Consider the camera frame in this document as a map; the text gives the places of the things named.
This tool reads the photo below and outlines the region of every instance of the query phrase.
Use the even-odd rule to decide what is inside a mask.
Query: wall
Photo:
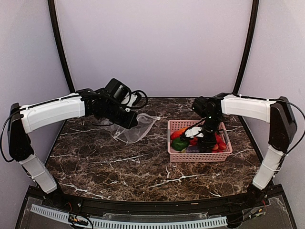
[[[76,89],[116,77],[149,96],[230,92],[252,1],[56,1]]]
[[[260,1],[257,26],[248,66],[242,83],[244,95],[278,98],[283,95],[305,110],[305,2]],[[299,139],[304,120],[294,110]],[[261,148],[267,149],[269,125],[247,119]],[[282,183],[298,228],[305,228],[305,141],[285,160],[275,178]]]
[[[0,0],[0,123],[10,106],[33,104],[69,93],[57,54],[46,0]],[[30,134],[38,156],[45,161],[61,123]],[[4,150],[8,153],[4,135]],[[0,158],[1,228],[15,227],[31,180],[17,162]]]

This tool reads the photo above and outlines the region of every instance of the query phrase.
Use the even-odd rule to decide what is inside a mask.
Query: pink basket
[[[227,157],[233,152],[229,136],[227,134],[224,123],[219,125],[219,129],[223,129],[224,133],[221,135],[227,148],[223,153],[193,153],[183,154],[171,148],[171,134],[184,127],[189,127],[198,123],[196,120],[170,120],[167,124],[167,151],[170,154],[171,162],[218,162],[225,161]]]

